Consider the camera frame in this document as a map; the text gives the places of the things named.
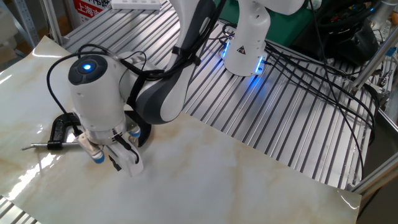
green panel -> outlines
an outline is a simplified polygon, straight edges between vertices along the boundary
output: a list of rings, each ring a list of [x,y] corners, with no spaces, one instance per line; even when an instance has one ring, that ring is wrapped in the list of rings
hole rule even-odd
[[[306,5],[307,2],[304,3],[300,10],[290,16],[270,12],[271,26],[267,34],[267,39],[288,47],[312,20],[312,13],[305,7]],[[236,0],[228,0],[220,17],[232,23],[237,23],[239,19],[238,2]]]

metal pole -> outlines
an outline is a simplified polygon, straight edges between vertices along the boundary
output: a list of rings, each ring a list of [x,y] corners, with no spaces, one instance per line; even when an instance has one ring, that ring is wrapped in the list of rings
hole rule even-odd
[[[40,0],[40,4],[42,5],[42,9],[44,12],[44,16],[47,20],[47,24],[49,25],[49,34],[51,34],[53,40],[62,45],[62,36],[60,32],[60,27],[58,25],[58,20],[55,15],[54,6],[51,0]]]
[[[20,2],[14,2],[14,4],[16,5],[17,10],[20,12]],[[6,6],[6,4],[3,2],[3,0],[0,0],[0,7],[9,11],[10,14],[12,15],[12,12],[8,9],[8,7]],[[12,15],[12,20],[14,21],[15,26],[17,27],[18,32],[24,37],[24,39],[26,40],[26,42],[29,44],[30,47],[35,48],[37,43],[39,43],[39,37],[37,36],[37,32],[36,29],[34,27],[34,24],[32,22],[32,18],[29,14],[29,11],[26,10],[25,13],[23,13],[21,15],[21,19],[22,21],[27,21],[28,24],[28,30],[25,30],[18,22],[18,20],[15,18],[14,15]]]
[[[351,88],[354,91],[358,91],[366,83],[368,78],[377,69],[380,63],[384,60],[387,51],[396,44],[398,40],[398,26],[392,31],[392,34],[386,39],[381,45],[380,49],[376,52],[373,58],[366,65],[366,68],[361,72],[357,79],[351,84]]]
[[[377,189],[386,185],[398,176],[398,152],[390,159],[379,166],[375,171],[369,174],[358,185],[356,185],[352,192],[361,194],[362,199],[365,199]]]

metal rod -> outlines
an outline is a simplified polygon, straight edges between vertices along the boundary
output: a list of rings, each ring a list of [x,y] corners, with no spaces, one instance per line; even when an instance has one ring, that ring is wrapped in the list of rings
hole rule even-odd
[[[48,22],[49,34],[51,34],[53,40],[58,44],[62,45],[62,36],[60,27],[58,25],[57,16],[55,15],[54,6],[51,0],[40,0],[44,16]]]
[[[384,60],[387,51],[397,43],[398,40],[398,26],[392,31],[392,34],[387,37],[386,41],[381,45],[373,58],[366,65],[365,69],[359,74],[358,78],[351,84],[354,91],[358,91],[366,83],[368,78],[377,69],[380,63]]]
[[[398,152],[356,185],[352,192],[361,194],[364,199],[397,176]]]
[[[21,26],[21,24],[18,22],[18,20],[15,18],[15,16],[12,14],[12,12],[8,9],[6,4],[4,3],[3,0],[0,0],[0,7],[7,10],[10,12],[12,16],[12,20],[14,21],[15,26],[17,27],[18,32],[23,36],[23,38],[26,40],[26,42],[29,44],[32,49],[35,47],[34,43],[32,43],[30,35],[24,30],[24,28]]]
[[[40,42],[39,36],[37,35],[35,24],[33,23],[32,16],[26,6],[25,0],[12,0],[17,8],[19,16],[21,17],[22,25],[24,30],[27,32],[28,44],[33,48]]]
[[[25,151],[27,149],[33,149],[33,148],[47,148],[48,144],[47,143],[32,143],[30,146],[27,146],[25,148],[22,148],[22,151]],[[64,142],[62,143],[62,147],[74,147],[74,146],[79,146],[79,143],[77,142]]]

warning label sticker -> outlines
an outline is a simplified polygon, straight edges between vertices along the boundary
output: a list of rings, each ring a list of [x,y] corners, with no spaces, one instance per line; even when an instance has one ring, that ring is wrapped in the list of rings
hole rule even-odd
[[[241,53],[241,54],[246,54],[246,52],[244,51],[244,47],[243,46],[238,49],[238,52]]]

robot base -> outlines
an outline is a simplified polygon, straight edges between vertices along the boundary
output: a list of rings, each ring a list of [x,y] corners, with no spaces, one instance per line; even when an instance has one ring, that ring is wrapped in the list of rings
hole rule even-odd
[[[260,75],[267,58],[264,39],[271,18],[263,4],[239,0],[239,21],[232,40],[222,53],[228,71],[239,76]]]
[[[221,57],[224,61],[225,68],[233,73],[234,75],[239,75],[242,77],[248,77],[251,75],[261,75],[264,71],[265,63],[268,54],[263,52],[261,55],[248,55],[242,57],[236,55],[235,52],[229,53],[226,56],[226,51],[229,48],[229,42],[226,45],[224,51],[221,52]]]

